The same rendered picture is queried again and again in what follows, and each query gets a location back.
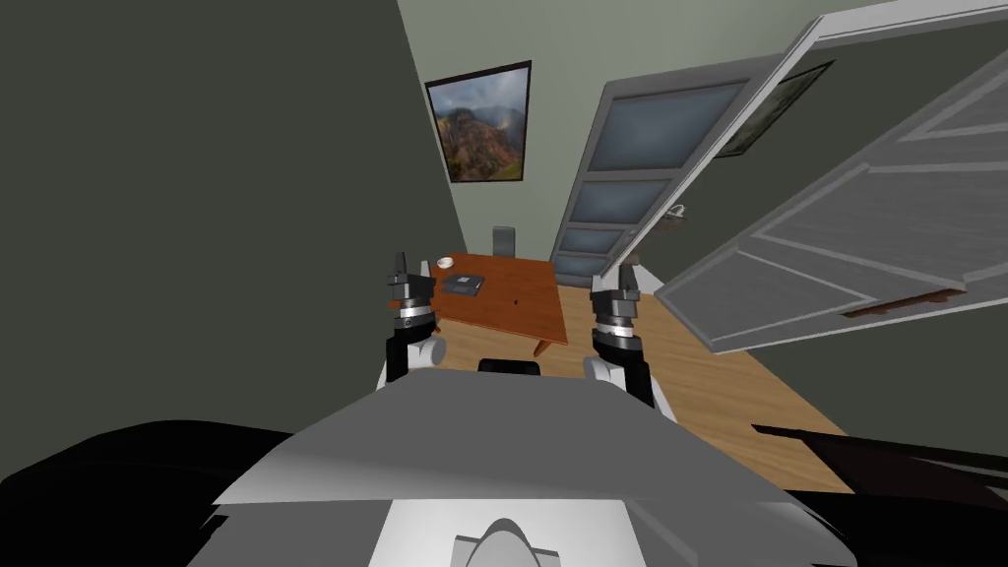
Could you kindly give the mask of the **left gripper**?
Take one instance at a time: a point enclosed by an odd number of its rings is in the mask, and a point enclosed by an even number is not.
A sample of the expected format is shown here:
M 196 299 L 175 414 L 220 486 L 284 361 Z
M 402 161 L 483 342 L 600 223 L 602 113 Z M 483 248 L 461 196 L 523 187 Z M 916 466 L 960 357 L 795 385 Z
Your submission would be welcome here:
M 386 278 L 386 284 L 392 291 L 393 306 L 400 310 L 430 307 L 436 287 L 427 260 L 420 262 L 420 275 L 408 274 L 407 255 L 404 251 L 395 253 L 393 274 Z

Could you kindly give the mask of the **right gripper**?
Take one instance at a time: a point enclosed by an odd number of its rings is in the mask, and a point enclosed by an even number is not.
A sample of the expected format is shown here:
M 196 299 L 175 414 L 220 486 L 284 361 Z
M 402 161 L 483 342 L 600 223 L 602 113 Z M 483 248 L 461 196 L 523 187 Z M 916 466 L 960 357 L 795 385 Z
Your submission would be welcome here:
M 614 319 L 632 320 L 638 317 L 640 291 L 637 290 L 635 267 L 622 264 L 618 270 L 618 289 L 592 291 L 590 300 L 598 323 Z

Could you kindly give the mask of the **brown wooden table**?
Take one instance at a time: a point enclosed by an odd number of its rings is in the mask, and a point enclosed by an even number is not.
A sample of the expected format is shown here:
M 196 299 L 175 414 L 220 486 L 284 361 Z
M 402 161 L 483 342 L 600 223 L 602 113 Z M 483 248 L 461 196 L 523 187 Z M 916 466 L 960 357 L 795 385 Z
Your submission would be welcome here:
M 488 330 L 537 340 L 535 356 L 550 344 L 568 346 L 568 332 L 558 284 L 549 262 L 458 254 L 453 267 L 431 268 L 436 287 L 430 315 Z M 448 292 L 452 276 L 477 276 L 475 295 Z

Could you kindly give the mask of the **grey door with glass panes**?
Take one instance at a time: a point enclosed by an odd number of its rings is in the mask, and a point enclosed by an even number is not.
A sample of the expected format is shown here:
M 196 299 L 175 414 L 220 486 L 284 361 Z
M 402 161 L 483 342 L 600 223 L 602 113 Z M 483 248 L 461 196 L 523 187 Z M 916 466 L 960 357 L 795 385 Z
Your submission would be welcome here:
M 725 143 L 783 59 L 608 82 L 550 254 L 558 284 L 589 287 L 613 271 Z

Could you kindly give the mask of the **mountain landscape picture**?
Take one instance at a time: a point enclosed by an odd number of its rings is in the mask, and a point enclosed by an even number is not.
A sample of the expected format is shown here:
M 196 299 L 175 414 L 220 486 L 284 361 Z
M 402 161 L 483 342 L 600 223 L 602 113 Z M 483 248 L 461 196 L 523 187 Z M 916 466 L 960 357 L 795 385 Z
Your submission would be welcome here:
M 523 178 L 532 68 L 521 60 L 424 84 L 451 183 Z

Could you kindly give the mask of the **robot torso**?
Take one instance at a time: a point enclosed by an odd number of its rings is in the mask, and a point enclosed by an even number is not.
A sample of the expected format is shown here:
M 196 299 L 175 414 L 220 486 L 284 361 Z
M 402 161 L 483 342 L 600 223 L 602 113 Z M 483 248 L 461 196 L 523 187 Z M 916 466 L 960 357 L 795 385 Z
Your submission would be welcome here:
M 217 504 L 188 567 L 858 567 L 794 497 L 584 378 L 415 370 Z

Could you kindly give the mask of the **dark framed picture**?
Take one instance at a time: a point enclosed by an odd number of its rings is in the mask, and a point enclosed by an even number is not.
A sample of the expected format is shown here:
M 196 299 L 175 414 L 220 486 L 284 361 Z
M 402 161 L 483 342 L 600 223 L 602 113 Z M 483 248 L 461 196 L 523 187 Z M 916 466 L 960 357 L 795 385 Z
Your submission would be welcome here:
M 744 155 L 788 109 L 833 66 L 834 60 L 781 80 L 761 105 L 732 134 L 716 158 Z

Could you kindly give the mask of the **grey panelled door leaf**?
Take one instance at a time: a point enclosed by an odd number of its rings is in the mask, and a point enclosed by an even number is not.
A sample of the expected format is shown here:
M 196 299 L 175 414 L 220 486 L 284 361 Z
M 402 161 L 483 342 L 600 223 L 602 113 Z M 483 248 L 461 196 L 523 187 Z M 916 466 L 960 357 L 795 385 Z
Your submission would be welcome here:
M 944 303 L 843 313 L 953 288 Z M 657 292 L 727 353 L 1008 303 L 1008 49 Z

